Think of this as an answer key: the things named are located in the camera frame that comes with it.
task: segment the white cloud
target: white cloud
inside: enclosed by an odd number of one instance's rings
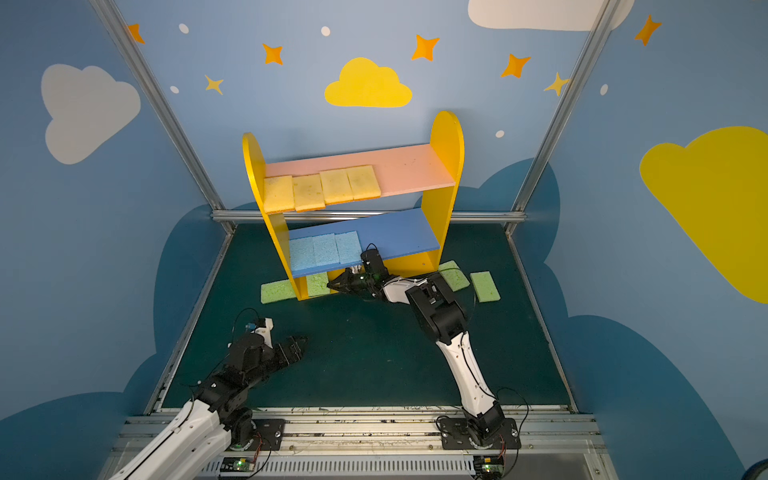
[[[620,0],[612,28],[624,21],[634,0]],[[589,31],[603,0],[469,0],[469,18],[486,28]]]
[[[43,73],[41,89],[53,118],[45,130],[45,143],[63,164],[83,161],[141,108],[133,85],[115,81],[99,67],[51,65]]]

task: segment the cloud decal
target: cloud decal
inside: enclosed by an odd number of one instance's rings
[[[717,271],[742,295],[768,303],[768,134],[726,127],[687,147],[657,145],[640,174]]]
[[[397,73],[368,58],[353,58],[341,69],[339,81],[326,87],[326,101],[338,107],[394,108],[411,101],[411,89]]]
[[[629,15],[634,0],[621,0],[611,27]],[[590,31],[603,0],[469,0],[469,18],[486,28]]]
[[[45,143],[51,155],[67,165],[83,161],[141,108],[132,85],[115,81],[99,67],[51,65],[43,73],[41,89],[53,118],[45,130]]]

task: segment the blue shelf board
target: blue shelf board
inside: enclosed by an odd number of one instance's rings
[[[430,252],[440,248],[440,243],[435,238],[435,234],[432,232],[421,208],[298,228],[290,231],[290,239],[351,231],[357,232],[360,247],[363,250],[370,243],[373,243],[379,248],[379,254],[384,260],[405,257],[414,253]],[[360,260],[312,266],[301,270],[292,270],[292,273],[294,278],[299,278],[315,273],[341,270],[353,265],[360,265]]]

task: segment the pink shelf board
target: pink shelf board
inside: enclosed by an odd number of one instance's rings
[[[266,176],[298,177],[359,165],[373,166],[382,197],[455,185],[430,144],[267,164]]]

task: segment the yellow sponge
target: yellow sponge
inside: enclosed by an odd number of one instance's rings
[[[320,175],[303,175],[293,178],[293,200],[297,212],[321,210],[326,207]]]
[[[278,214],[293,210],[293,177],[269,177],[264,179],[265,214]]]
[[[346,176],[346,168],[322,171],[320,181],[323,184],[326,205],[343,204],[355,200],[352,188],[349,186],[349,178]]]
[[[368,200],[382,196],[379,182],[376,181],[376,174],[373,173],[373,166],[363,165],[347,168],[346,176],[349,178],[349,186],[352,188],[352,195],[355,200]]]

